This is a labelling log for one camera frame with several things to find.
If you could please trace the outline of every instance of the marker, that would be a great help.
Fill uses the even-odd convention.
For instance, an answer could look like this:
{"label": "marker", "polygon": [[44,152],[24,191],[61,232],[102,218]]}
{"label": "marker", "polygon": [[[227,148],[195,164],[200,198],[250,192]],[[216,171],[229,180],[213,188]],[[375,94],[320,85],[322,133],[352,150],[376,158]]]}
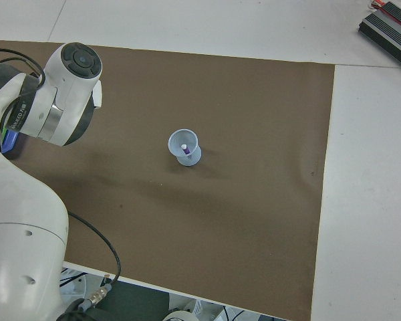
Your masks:
{"label": "marker", "polygon": [[181,145],[181,149],[185,154],[190,154],[190,150],[188,149],[186,144]]}

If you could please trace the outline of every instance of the black wire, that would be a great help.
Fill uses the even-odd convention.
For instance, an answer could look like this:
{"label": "black wire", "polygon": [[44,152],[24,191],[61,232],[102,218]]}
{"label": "black wire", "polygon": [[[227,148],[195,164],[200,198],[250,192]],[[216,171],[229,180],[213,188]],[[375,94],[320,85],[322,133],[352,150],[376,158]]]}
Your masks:
{"label": "black wire", "polygon": [[72,276],[72,277],[70,277],[70,278],[60,280],[60,281],[64,281],[64,280],[67,280],[67,281],[65,281],[64,283],[61,283],[61,284],[59,285],[59,287],[65,286],[66,284],[69,284],[70,282],[73,282],[75,279],[78,279],[78,278],[80,278],[81,276],[85,276],[86,274],[87,274],[87,273],[83,272],[83,273],[78,274],[78,275],[76,275],[76,276]]}
{"label": "black wire", "polygon": [[117,282],[119,276],[120,276],[120,272],[122,271],[122,266],[120,265],[120,258],[119,258],[118,252],[116,252],[116,250],[114,249],[114,247],[110,243],[110,241],[108,241],[108,239],[104,235],[102,235],[102,233],[100,231],[98,231],[91,223],[89,223],[85,219],[82,219],[80,216],[78,216],[78,215],[76,215],[76,214],[74,214],[74,213],[72,213],[70,211],[68,211],[68,215],[71,216],[71,217],[74,217],[78,221],[82,222],[84,225],[86,225],[92,231],[94,231],[99,237],[101,237],[104,242],[106,242],[108,248],[113,253],[114,258],[116,259],[117,273],[114,276],[113,280],[110,282],[110,284],[115,284]]}
{"label": "black wire", "polygon": [[232,319],[232,321],[235,321],[236,318],[237,318],[238,316],[240,316],[243,312],[245,312],[245,310],[240,311],[240,312]]}
{"label": "black wire", "polygon": [[12,49],[0,48],[0,52],[7,52],[9,54],[21,56],[21,57],[24,57],[29,62],[31,62],[37,68],[37,71],[41,74],[41,80],[40,80],[39,85],[37,86],[37,89],[40,89],[43,86],[43,84],[45,83],[45,72],[44,72],[43,68],[33,58],[31,58],[19,51],[15,51]]}
{"label": "black wire", "polygon": [[227,321],[230,321],[230,319],[229,319],[229,315],[227,314],[226,307],[225,307],[225,306],[223,306],[223,308],[225,309],[225,313],[226,313],[226,319],[227,319]]}
{"label": "black wire", "polygon": [[2,59],[2,60],[0,60],[0,64],[2,64],[3,62],[11,62],[13,60],[17,60],[19,62],[24,62],[31,70],[33,70],[35,72],[37,77],[39,76],[39,72],[28,62],[28,60],[20,58],[20,57],[10,57],[10,58],[6,58],[6,59]]}

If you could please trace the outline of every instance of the brown paper sheet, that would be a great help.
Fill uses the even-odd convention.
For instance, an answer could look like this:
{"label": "brown paper sheet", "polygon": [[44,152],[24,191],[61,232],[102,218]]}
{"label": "brown paper sheet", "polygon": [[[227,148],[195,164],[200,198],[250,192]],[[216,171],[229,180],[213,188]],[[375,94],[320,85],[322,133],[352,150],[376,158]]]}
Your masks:
{"label": "brown paper sheet", "polygon": [[[58,44],[0,47],[44,66]],[[123,276],[309,320],[334,66],[95,50],[103,108],[85,135],[63,148],[28,138],[14,163],[110,239]],[[179,128],[198,135],[194,167],[167,149]],[[66,259],[115,271],[73,219]]]}

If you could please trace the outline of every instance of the cable connector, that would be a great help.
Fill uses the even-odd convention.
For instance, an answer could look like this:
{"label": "cable connector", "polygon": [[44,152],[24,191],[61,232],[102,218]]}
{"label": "cable connector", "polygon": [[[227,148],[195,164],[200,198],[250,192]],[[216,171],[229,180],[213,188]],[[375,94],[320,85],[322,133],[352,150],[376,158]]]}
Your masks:
{"label": "cable connector", "polygon": [[93,294],[91,294],[89,298],[86,298],[81,304],[79,304],[78,310],[86,312],[87,309],[91,308],[92,306],[96,306],[111,290],[112,286],[110,284],[102,286]]}

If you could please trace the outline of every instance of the plastic cup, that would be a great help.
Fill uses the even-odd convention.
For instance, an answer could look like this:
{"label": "plastic cup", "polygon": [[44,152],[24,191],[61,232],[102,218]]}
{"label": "plastic cup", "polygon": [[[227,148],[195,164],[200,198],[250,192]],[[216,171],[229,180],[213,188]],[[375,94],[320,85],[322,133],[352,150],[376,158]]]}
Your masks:
{"label": "plastic cup", "polygon": [[202,156],[198,136],[190,129],[178,129],[168,140],[168,148],[177,161],[184,166],[193,166]]}

